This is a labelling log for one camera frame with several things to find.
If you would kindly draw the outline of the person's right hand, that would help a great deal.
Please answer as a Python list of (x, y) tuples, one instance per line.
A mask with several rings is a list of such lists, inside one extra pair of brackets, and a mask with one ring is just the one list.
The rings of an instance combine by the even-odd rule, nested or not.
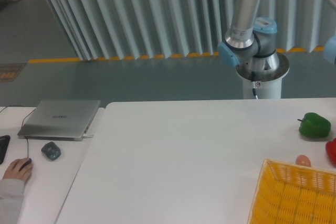
[(29, 158), (16, 159), (10, 163), (6, 169), (3, 179), (18, 179), (23, 182), (27, 182), (32, 175), (33, 163), (27, 165), (24, 169), (19, 171), (20, 167), (28, 161)]

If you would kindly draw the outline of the grey sleeved forearm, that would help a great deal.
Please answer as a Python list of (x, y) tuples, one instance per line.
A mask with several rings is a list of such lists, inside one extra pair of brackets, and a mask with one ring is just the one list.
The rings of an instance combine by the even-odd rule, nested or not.
[(25, 183), (19, 179), (1, 179), (1, 223), (17, 223)]

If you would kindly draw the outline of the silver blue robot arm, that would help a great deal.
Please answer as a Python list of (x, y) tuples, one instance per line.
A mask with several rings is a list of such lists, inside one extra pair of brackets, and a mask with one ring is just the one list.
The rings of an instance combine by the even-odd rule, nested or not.
[(335, 0), (235, 0), (232, 21), (217, 50), (229, 66), (263, 56), (261, 36), (271, 52), (300, 47), (311, 52), (335, 39)]

